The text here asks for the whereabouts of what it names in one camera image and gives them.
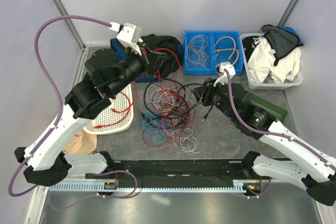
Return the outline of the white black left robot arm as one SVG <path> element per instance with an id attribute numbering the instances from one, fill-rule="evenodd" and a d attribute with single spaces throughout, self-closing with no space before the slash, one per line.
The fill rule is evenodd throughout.
<path id="1" fill-rule="evenodd" d="M 127 85 L 139 75 L 154 77 L 167 66 L 168 55 L 146 47 L 139 54 L 126 49 L 125 61 L 120 62 L 112 49 L 100 49 L 85 62 L 87 70 L 61 103 L 54 124 L 30 147 L 19 147 L 15 156 L 27 164 L 23 174 L 28 183 L 53 186 L 67 177 L 92 174 L 111 178 L 115 165 L 107 152 L 93 155 L 70 155 L 64 147 L 84 126 L 111 105 Z"/>

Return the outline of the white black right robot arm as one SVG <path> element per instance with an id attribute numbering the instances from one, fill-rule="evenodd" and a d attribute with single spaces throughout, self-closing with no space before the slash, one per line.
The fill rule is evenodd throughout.
<path id="1" fill-rule="evenodd" d="M 294 162 L 289 165 L 249 152 L 240 166 L 245 178 L 258 174 L 283 179 L 302 188 L 321 204 L 335 204 L 335 158 L 288 130 L 274 114 L 258 106 L 255 95 L 241 84 L 216 84 L 213 79 L 207 79 L 193 94 L 203 106 L 218 108 L 242 133 L 275 148 Z"/>

